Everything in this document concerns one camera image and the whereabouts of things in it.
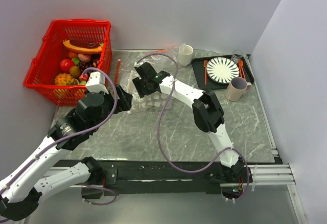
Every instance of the red basket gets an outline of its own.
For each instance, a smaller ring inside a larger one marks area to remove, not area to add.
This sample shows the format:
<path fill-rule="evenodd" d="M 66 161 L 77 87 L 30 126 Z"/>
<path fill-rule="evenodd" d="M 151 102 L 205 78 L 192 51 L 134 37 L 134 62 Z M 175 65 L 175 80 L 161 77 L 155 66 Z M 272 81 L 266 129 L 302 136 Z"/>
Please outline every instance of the red basket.
<path fill-rule="evenodd" d="M 54 85 L 55 77 L 60 74 L 59 63 L 68 57 L 68 50 L 62 42 L 77 40 L 81 42 L 104 43 L 98 68 L 109 73 L 112 59 L 109 21 L 92 19 L 71 19 L 53 21 L 43 44 L 31 63 L 24 85 L 35 89 L 58 106 L 76 106 L 84 97 L 83 85 Z"/>

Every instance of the striped plate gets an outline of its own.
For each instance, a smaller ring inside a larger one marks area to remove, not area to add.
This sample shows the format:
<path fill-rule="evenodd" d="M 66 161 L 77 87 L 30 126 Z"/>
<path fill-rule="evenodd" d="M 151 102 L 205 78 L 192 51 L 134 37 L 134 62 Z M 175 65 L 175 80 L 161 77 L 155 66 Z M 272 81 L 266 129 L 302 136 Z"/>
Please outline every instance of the striped plate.
<path fill-rule="evenodd" d="M 213 58 L 206 67 L 208 76 L 218 83 L 230 83 L 234 77 L 240 75 L 240 69 L 230 59 L 224 57 Z"/>

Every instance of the glass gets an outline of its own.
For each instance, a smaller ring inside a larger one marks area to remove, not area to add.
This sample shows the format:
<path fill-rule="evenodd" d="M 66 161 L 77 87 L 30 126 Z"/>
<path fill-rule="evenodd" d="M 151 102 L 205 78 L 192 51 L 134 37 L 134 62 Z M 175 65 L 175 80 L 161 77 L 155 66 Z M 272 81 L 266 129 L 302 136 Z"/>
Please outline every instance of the glass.
<path fill-rule="evenodd" d="M 241 59 L 243 57 L 243 52 L 241 50 L 234 50 L 233 51 L 233 55 L 231 57 L 231 60 L 235 63 L 238 64 L 239 63 L 239 59 Z"/>

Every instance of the red apple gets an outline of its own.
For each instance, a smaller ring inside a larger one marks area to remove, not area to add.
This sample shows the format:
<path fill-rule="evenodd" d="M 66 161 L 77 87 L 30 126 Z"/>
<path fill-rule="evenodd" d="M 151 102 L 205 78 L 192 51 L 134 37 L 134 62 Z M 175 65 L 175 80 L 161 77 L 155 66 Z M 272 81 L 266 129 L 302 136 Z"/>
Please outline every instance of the red apple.
<path fill-rule="evenodd" d="M 69 73 L 70 68 L 74 65 L 74 62 L 72 62 L 71 59 L 63 59 L 60 62 L 60 69 L 65 73 Z"/>

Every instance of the orange fork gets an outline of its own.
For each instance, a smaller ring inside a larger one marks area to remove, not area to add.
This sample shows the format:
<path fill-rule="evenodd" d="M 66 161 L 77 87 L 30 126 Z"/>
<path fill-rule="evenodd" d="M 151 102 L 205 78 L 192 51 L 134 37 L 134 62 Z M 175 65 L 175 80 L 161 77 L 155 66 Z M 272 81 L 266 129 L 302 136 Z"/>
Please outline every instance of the orange fork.
<path fill-rule="evenodd" d="M 207 65 L 208 65 L 208 61 L 205 60 L 204 63 L 203 63 L 203 67 L 204 67 L 204 71 L 205 71 L 205 73 L 204 73 L 204 85 L 206 85 L 206 83 L 207 83 L 207 73 L 206 73 L 206 66 Z"/>

